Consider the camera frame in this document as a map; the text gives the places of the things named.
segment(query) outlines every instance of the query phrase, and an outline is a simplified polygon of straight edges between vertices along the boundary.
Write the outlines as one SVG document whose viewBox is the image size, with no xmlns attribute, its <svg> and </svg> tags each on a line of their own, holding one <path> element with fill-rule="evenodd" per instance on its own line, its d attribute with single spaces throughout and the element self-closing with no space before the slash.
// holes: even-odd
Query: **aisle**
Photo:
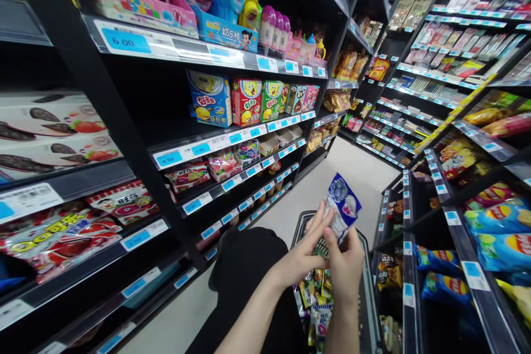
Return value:
<svg viewBox="0 0 531 354">
<path fill-rule="evenodd" d="M 268 211 L 256 226 L 271 228 L 291 245 L 299 214 L 316 208 L 328 184 L 340 173 L 357 195 L 362 210 L 356 227 L 372 245 L 381 192 L 399 171 L 338 137 L 329 156 Z M 182 354 L 214 309 L 217 294 L 208 288 L 212 267 L 153 319 L 120 354 Z"/>
</svg>

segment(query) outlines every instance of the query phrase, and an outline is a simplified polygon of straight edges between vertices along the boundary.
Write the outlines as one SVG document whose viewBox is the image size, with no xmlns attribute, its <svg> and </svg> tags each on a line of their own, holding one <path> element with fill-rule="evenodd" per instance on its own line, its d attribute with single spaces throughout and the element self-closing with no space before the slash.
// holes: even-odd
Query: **blue candy package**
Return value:
<svg viewBox="0 0 531 354">
<path fill-rule="evenodd" d="M 461 279 L 436 274 L 432 271 L 426 275 L 422 298 L 457 308 L 470 307 L 472 300 L 468 286 Z"/>
<path fill-rule="evenodd" d="M 415 245 L 417 255 L 417 269 L 421 271 L 430 270 L 453 277 L 461 275 L 459 259 L 455 251 L 431 251 L 424 246 Z"/>
<path fill-rule="evenodd" d="M 478 234 L 477 256 L 487 271 L 519 272 L 531 269 L 531 233 Z"/>
<path fill-rule="evenodd" d="M 468 210 L 465 217 L 475 235 L 531 232 L 531 211 L 526 201 L 509 199 L 485 210 Z"/>
<path fill-rule="evenodd" d="M 325 212 L 328 212 L 330 207 L 334 209 L 334 218 L 330 223 L 330 228 L 336 234 L 337 242 L 341 243 L 348 228 L 357 220 L 361 204 L 339 173 L 336 173 L 328 188 Z"/>
</svg>

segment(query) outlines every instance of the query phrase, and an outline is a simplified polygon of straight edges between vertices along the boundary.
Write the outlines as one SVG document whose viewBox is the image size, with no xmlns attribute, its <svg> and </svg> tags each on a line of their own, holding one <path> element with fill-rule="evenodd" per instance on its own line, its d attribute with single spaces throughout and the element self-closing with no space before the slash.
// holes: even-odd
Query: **black pants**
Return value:
<svg viewBox="0 0 531 354">
<path fill-rule="evenodd" d="M 218 292 L 217 306 L 187 354 L 216 351 L 258 283 L 287 252 L 285 242 L 265 228 L 236 231 L 223 238 L 221 253 L 212 270 L 214 287 Z M 280 297 L 262 353 L 308 354 L 308 337 L 304 335 L 291 288 Z"/>
</svg>

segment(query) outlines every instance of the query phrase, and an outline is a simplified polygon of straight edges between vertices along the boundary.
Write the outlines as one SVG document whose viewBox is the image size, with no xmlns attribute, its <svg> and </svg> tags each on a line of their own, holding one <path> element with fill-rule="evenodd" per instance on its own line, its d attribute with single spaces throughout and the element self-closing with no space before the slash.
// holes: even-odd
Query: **hand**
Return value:
<svg viewBox="0 0 531 354">
<path fill-rule="evenodd" d="M 321 200 L 317 213 L 308 222 L 310 227 L 306 231 L 304 238 L 269 271 L 278 287 L 282 289 L 290 287 L 316 268 L 328 269 L 326 259 L 321 256 L 311 255 L 325 228 L 330 225 L 334 216 L 334 212 L 331 209 L 326 217 L 323 218 L 324 213 L 325 202 Z"/>
<path fill-rule="evenodd" d="M 345 241 L 348 240 L 346 242 L 347 250 L 343 253 L 337 246 L 337 237 L 331 228 L 325 228 L 324 238 L 328 245 L 334 301 L 338 301 L 344 306 L 357 306 L 363 258 L 365 257 L 358 231 L 354 226 L 350 228 L 345 239 Z"/>
</svg>

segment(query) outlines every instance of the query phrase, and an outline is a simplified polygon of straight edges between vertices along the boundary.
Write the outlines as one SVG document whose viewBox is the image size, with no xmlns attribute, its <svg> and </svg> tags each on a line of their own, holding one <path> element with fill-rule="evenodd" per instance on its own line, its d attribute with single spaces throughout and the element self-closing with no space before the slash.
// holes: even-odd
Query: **oreo box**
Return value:
<svg viewBox="0 0 531 354">
<path fill-rule="evenodd" d="M 0 91 L 0 142 L 35 142 L 107 130 L 81 92 Z"/>
<path fill-rule="evenodd" d="M 107 133 L 77 134 L 26 143 L 0 140 L 0 184 L 121 156 Z"/>
</svg>

